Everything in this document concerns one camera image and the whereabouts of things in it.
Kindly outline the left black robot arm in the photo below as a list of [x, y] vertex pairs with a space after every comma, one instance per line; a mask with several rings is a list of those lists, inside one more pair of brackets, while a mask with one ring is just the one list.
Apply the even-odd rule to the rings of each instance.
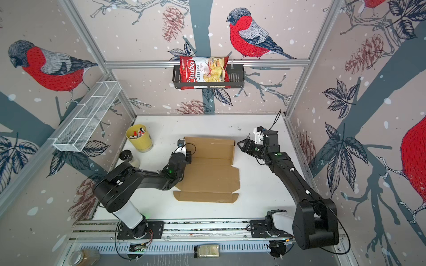
[[168, 191], [183, 180], [184, 170], [190, 163], [189, 151], [173, 153], [168, 164], [156, 172], [139, 169], [125, 161], [95, 185], [93, 193], [103, 207], [129, 229], [144, 230], [146, 218], [130, 201], [136, 189]]

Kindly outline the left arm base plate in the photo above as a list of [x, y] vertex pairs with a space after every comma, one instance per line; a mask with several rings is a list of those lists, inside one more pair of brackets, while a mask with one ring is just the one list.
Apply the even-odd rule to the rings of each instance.
[[161, 239], [164, 226], [164, 221], [143, 220], [138, 226], [130, 229], [123, 222], [120, 222], [116, 238], [118, 240]]

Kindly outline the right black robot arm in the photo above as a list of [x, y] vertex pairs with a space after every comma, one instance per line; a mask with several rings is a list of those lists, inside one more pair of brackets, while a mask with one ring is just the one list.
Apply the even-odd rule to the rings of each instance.
[[287, 153], [280, 150], [278, 132], [258, 127], [256, 139], [237, 143], [243, 153], [263, 160], [285, 185], [295, 205], [295, 213], [269, 211], [266, 232], [271, 236], [291, 235], [301, 249], [335, 246], [339, 243], [337, 208], [319, 195], [299, 174]]

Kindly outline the brown cardboard box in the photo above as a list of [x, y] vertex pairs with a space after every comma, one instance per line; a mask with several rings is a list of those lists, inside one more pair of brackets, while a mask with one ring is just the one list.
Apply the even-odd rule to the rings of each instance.
[[235, 203], [240, 189], [239, 169], [234, 167], [235, 141], [184, 137], [191, 163], [173, 192], [180, 202]]

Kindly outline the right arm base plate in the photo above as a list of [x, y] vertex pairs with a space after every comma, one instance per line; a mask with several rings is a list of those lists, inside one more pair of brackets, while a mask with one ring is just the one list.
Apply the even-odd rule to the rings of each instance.
[[246, 227], [252, 238], [292, 238], [293, 235], [275, 228], [265, 219], [252, 219]]

